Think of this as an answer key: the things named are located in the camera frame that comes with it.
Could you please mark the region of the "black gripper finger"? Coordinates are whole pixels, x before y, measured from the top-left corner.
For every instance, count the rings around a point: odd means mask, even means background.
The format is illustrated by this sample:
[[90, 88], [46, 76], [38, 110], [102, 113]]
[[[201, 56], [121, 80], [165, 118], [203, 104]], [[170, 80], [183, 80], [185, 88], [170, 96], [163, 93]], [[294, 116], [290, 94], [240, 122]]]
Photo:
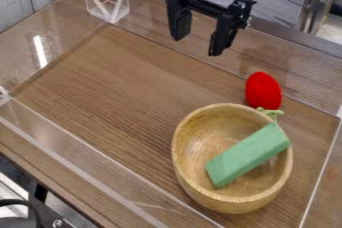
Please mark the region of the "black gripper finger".
[[175, 41], [191, 32], [193, 13], [185, 0], [167, 0], [170, 34]]
[[217, 29], [211, 34], [209, 55], [219, 56], [233, 44], [240, 27], [233, 15], [222, 15], [218, 18]]

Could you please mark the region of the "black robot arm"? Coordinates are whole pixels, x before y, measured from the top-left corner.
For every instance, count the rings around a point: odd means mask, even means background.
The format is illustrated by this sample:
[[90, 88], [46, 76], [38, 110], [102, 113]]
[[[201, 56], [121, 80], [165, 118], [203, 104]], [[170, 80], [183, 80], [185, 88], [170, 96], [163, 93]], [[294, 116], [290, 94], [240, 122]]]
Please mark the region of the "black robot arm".
[[191, 33], [193, 12], [214, 18], [217, 27], [211, 34], [209, 55], [219, 56], [232, 47], [238, 31], [250, 23], [256, 0], [165, 0], [170, 35], [181, 41]]

